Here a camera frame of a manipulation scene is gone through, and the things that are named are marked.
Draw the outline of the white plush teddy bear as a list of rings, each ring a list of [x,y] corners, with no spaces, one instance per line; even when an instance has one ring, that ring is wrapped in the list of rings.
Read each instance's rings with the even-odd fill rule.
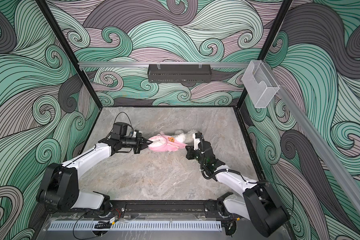
[[[166,144],[183,145],[191,143],[193,134],[197,133],[195,130],[184,132],[183,130],[176,130],[174,134],[167,135],[164,132],[160,132],[158,135],[149,138],[151,144],[150,147],[159,147]]]

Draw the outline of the pink knitted bear sweater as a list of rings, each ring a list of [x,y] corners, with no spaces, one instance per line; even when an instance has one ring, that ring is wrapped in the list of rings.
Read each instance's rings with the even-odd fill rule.
[[[148,145],[148,149],[153,152],[176,152],[185,149],[187,146],[185,134],[176,136],[159,134],[149,138],[149,141],[151,143]]]

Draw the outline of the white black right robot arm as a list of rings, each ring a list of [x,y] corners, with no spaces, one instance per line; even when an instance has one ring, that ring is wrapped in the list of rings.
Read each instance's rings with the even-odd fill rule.
[[[227,234],[233,234],[233,228],[239,219],[251,221],[255,229],[264,237],[269,237],[291,215],[269,182],[259,182],[244,177],[239,171],[231,169],[216,158],[212,146],[205,141],[202,133],[193,134],[194,145],[187,146],[188,160],[197,160],[204,179],[214,180],[228,186],[227,192],[216,200],[211,211],[223,218],[223,227]]]

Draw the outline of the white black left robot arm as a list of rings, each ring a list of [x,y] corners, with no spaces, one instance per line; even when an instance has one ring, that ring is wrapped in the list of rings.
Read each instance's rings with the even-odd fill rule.
[[[134,137],[104,138],[71,160],[48,165],[36,195],[37,202],[52,213],[70,210],[109,212],[111,207],[108,197],[81,191],[79,179],[101,161],[116,153],[123,153],[122,149],[130,148],[134,154],[139,154],[151,143],[140,133],[136,133]]]

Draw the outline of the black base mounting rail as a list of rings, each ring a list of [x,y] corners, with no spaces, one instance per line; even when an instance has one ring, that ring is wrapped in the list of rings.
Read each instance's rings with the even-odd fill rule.
[[[253,201],[230,195],[217,200],[168,200],[168,201],[116,201],[110,200],[98,209],[84,209],[73,207],[65,212],[86,212],[86,218],[100,218],[107,214],[126,218],[132,214],[193,214],[206,218],[234,218],[243,217],[249,220],[285,220],[289,219],[288,211],[281,201],[270,200]]]

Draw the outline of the black enclosure corner post right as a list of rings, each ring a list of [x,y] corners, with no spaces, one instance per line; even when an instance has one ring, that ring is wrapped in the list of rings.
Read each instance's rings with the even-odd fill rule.
[[[281,7],[278,11],[278,14],[271,25],[270,33],[268,34],[268,36],[266,38],[265,44],[262,47],[262,50],[261,50],[257,60],[266,62],[266,56],[269,53],[271,46],[273,45],[273,43],[276,39],[277,34],[279,33],[279,30],[282,26],[282,23],[287,15],[287,12],[290,9],[291,5],[292,5],[292,1],[282,1]],[[238,101],[238,104],[237,104],[238,109],[241,109],[243,107],[245,98],[247,96],[249,96],[249,94],[245,88],[239,101]]]

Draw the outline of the black enclosure corner post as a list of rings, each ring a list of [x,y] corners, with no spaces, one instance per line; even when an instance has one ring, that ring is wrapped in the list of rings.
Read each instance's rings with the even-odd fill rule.
[[[278,14],[271,25],[270,33],[268,34],[268,36],[266,38],[265,44],[262,47],[262,50],[261,50],[257,60],[266,62],[266,56],[269,53],[271,46],[273,45],[273,43],[276,39],[277,34],[279,33],[279,30],[282,26],[282,23],[287,15],[287,12],[290,9],[291,5],[292,5],[292,1],[282,1],[281,7],[278,11]],[[249,94],[245,88],[239,101],[238,101],[238,104],[237,104],[238,109],[241,109],[243,107],[245,98],[247,96],[249,96]]]
[[[89,91],[89,93],[90,93],[92,99],[94,100],[95,104],[97,105],[97,107],[101,111],[103,109],[103,105],[102,105],[100,99],[98,98],[94,88],[92,87],[91,82],[90,82],[87,74],[85,73],[85,71],[80,69],[79,61],[78,61],[76,55],[74,54],[72,48],[70,47],[67,39],[65,38],[64,33],[61,30],[58,22],[56,21],[55,17],[53,16],[52,11],[48,7],[47,2],[43,1],[43,0],[36,0],[36,3],[38,5],[38,7],[40,8],[42,14],[44,15],[45,19],[47,20],[47,22],[48,22],[49,26],[51,27],[52,31],[56,35],[58,41],[62,45],[63,50],[67,54],[68,59],[70,60],[71,64],[74,66],[75,71],[77,72],[77,74],[80,77],[81,81],[83,82],[84,86],[87,88],[87,90]]]

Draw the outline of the black perforated wall tray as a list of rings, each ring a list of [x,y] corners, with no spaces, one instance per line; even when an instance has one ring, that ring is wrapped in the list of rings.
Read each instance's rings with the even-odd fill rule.
[[[212,79],[210,65],[149,65],[150,83],[209,83]]]

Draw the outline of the clear plastic wall bin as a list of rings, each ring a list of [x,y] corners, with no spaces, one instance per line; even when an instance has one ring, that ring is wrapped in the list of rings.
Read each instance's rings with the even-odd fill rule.
[[[280,89],[271,66],[260,60],[249,63],[242,82],[256,109],[266,108]]]

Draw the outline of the aluminium rail back wall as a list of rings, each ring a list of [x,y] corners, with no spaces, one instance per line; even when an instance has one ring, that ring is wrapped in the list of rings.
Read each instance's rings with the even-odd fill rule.
[[[249,62],[78,62],[80,68],[148,68],[149,65],[156,65],[160,68],[161,65],[210,65],[211,68],[241,69],[246,68],[249,64]]]

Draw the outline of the aluminium rail wall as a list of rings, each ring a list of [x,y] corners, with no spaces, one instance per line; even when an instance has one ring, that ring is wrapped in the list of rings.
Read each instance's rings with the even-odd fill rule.
[[[262,62],[264,72],[270,75],[270,79],[279,87],[278,93],[286,104],[290,113],[294,116],[297,123],[302,127],[306,133],[307,139],[315,148],[318,156],[325,162],[328,169],[332,172],[340,187],[357,210],[360,215],[360,186],[355,182],[354,178],[342,165],[340,159],[336,156],[334,151],[330,148],[328,143],[323,139],[318,130],[309,120],[309,118],[302,112],[298,105],[296,105],[294,98],[287,91],[285,86],[280,83],[277,76],[273,72],[269,64]]]
[[[210,65],[211,68],[241,69],[246,68],[249,64],[249,62],[78,62],[80,68],[148,68],[149,65],[156,65],[160,68],[161,65]]]

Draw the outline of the aluminium rail right wall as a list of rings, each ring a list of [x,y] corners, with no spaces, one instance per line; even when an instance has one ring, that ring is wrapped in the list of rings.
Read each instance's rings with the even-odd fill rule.
[[[302,112],[298,105],[296,105],[294,98],[287,91],[285,86],[280,83],[277,76],[273,72],[269,64],[262,62],[264,72],[270,75],[270,79],[279,87],[278,93],[286,104],[290,113],[294,116],[297,123],[302,127],[306,133],[307,139],[315,148],[318,156],[325,162],[328,169],[332,172],[340,187],[357,210],[360,215],[360,186],[355,182],[354,178],[342,165],[340,159],[336,156],[334,151],[330,148],[328,143],[323,139],[318,130],[309,120],[309,118]]]

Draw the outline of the black enclosure corner post left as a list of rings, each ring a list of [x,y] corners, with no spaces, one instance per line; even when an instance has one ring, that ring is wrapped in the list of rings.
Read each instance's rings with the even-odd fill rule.
[[[75,71],[77,72],[77,74],[80,77],[81,81],[83,82],[84,86],[87,88],[87,90],[89,91],[89,93],[90,93],[92,99],[94,100],[95,104],[97,105],[97,107],[101,111],[103,109],[103,105],[102,105],[100,99],[98,98],[94,88],[92,87],[91,82],[90,82],[87,74],[85,73],[85,71],[80,69],[79,61],[78,61],[76,55],[74,54],[72,48],[70,47],[67,39],[65,38],[64,33],[61,30],[58,22],[56,21],[55,17],[53,16],[52,11],[48,7],[47,2],[43,1],[43,0],[36,0],[36,3],[38,5],[38,7],[40,8],[42,14],[44,15],[45,19],[47,20],[47,22],[48,22],[49,26],[51,27],[52,31],[56,35],[58,41],[62,45],[63,50],[67,54],[68,59],[70,60],[71,64],[74,66]]]

